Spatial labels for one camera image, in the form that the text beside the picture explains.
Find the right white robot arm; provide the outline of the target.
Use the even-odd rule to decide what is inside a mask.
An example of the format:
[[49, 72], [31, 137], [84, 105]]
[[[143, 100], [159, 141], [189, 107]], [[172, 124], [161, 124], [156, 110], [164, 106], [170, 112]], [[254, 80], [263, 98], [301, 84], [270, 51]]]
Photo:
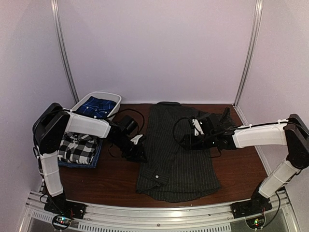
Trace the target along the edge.
[[288, 149], [286, 158], [259, 184], [248, 201], [248, 210], [258, 213], [277, 190], [309, 166], [309, 130], [297, 114], [287, 119], [255, 125], [224, 128], [214, 114], [189, 120], [193, 132], [178, 144], [188, 150], [212, 147], [236, 150], [252, 146], [282, 145]]

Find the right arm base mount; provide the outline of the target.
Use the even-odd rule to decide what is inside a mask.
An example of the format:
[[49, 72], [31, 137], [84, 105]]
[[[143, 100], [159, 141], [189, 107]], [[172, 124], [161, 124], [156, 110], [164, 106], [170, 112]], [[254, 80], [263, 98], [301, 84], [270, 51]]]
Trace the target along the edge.
[[254, 192], [249, 200], [231, 204], [231, 211], [234, 218], [261, 214], [264, 211], [271, 209], [272, 204], [270, 203], [269, 198], [265, 198], [259, 192]]

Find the dark grey pinstriped shirt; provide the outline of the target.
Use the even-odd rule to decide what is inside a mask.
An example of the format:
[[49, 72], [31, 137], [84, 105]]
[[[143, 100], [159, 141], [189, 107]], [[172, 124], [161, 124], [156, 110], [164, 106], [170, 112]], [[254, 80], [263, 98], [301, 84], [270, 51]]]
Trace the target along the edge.
[[159, 102], [150, 108], [144, 142], [147, 163], [140, 166], [137, 193], [178, 203], [205, 197], [221, 188], [210, 151], [187, 150], [177, 144], [190, 133], [188, 119], [206, 113], [171, 102]]

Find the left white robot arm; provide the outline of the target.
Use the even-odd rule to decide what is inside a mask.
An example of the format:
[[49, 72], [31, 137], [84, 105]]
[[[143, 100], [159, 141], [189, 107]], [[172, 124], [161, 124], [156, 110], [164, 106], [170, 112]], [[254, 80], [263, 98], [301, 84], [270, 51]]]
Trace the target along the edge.
[[33, 125], [34, 155], [38, 159], [40, 174], [45, 182], [47, 193], [53, 197], [50, 206], [58, 214], [64, 215], [70, 209], [69, 203], [59, 196], [64, 193], [64, 189], [60, 180], [57, 154], [65, 133], [74, 132], [107, 139], [120, 149], [123, 158], [127, 161], [147, 162], [142, 144], [144, 136], [138, 133], [133, 138], [129, 137], [138, 127], [137, 121], [128, 115], [120, 121], [112, 121], [115, 115], [97, 119], [53, 103]]

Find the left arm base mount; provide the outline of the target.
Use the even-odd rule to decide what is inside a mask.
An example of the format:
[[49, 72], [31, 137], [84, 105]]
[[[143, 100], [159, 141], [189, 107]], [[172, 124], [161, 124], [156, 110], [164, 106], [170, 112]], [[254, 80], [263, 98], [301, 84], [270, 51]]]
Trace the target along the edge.
[[46, 202], [44, 203], [45, 211], [65, 216], [70, 219], [84, 218], [86, 210], [85, 204], [68, 201], [65, 192], [54, 197], [51, 196], [46, 187], [44, 187], [42, 192], [43, 192], [42, 197], [45, 195], [47, 196]]

